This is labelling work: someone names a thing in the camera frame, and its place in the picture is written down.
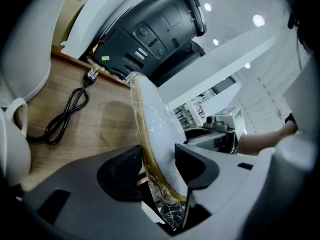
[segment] ceiling light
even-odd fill
[[[207,11],[211,11],[211,6],[210,6],[210,4],[208,4],[208,3],[205,3],[204,4],[204,8],[207,10]]]
[[[254,15],[253,16],[253,23],[257,26],[260,27],[265,24],[264,18],[262,18],[260,15]]]

